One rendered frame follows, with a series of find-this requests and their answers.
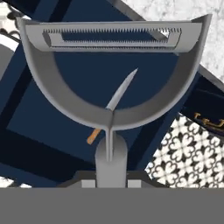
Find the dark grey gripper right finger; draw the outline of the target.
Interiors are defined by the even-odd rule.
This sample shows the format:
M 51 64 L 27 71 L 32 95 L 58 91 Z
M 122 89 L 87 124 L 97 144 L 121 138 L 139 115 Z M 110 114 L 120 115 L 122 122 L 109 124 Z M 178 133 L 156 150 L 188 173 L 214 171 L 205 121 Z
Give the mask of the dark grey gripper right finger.
M 151 179 L 146 171 L 127 171 L 128 188 L 165 188 L 165 185 Z

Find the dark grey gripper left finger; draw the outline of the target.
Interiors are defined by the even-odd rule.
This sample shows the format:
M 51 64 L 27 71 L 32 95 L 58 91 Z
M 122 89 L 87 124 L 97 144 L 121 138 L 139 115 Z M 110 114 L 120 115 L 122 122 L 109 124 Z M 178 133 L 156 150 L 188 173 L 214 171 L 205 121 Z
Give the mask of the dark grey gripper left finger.
M 77 171 L 73 178 L 59 184 L 58 187 L 96 188 L 95 171 Z

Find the grey Y-shaped peeler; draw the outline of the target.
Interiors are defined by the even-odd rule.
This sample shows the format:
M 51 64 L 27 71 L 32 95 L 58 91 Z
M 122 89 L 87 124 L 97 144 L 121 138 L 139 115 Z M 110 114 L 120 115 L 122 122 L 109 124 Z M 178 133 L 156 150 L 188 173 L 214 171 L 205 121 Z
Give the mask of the grey Y-shaped peeler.
M 193 84 L 211 20 L 204 15 L 179 21 L 17 21 L 27 66 L 42 95 L 61 114 L 89 127 L 87 139 L 94 129 L 101 131 L 92 143 L 96 187 L 127 185 L 128 161 L 145 148 Z M 111 111 L 106 107 L 115 92 L 105 106 L 83 99 L 66 83 L 56 60 L 59 53 L 172 53 L 178 60 L 169 80 L 150 99 L 120 108 L 121 99 Z

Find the dark navy drawer front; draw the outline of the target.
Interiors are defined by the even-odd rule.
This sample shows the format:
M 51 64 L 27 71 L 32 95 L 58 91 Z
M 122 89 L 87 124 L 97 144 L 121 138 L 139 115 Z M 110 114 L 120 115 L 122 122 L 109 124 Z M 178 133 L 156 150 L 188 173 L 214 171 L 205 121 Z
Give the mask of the dark navy drawer front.
M 224 119 L 224 90 L 220 90 L 199 73 L 196 74 L 195 78 L 196 82 L 193 84 L 180 113 L 214 135 L 224 138 L 224 126 L 220 129 L 205 126 L 202 121 L 194 118 L 194 113 L 198 112 L 201 113 L 202 118 L 207 118 L 212 123 L 218 123 L 220 119 Z

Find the navy blue cupboard door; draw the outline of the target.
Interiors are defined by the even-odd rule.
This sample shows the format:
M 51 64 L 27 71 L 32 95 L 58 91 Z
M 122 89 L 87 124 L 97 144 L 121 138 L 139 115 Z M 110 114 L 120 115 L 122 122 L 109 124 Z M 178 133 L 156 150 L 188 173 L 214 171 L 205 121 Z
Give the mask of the navy blue cupboard door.
M 16 13 L 59 21 L 128 21 L 137 14 L 119 0 L 4 0 Z M 59 53 L 59 69 L 83 99 L 105 106 L 120 82 L 136 77 L 119 103 L 132 107 L 150 99 L 172 75 L 172 53 Z M 41 94 L 22 48 L 0 80 L 0 175 L 36 187 L 56 186 L 77 171 L 95 168 L 91 129 L 62 115 Z

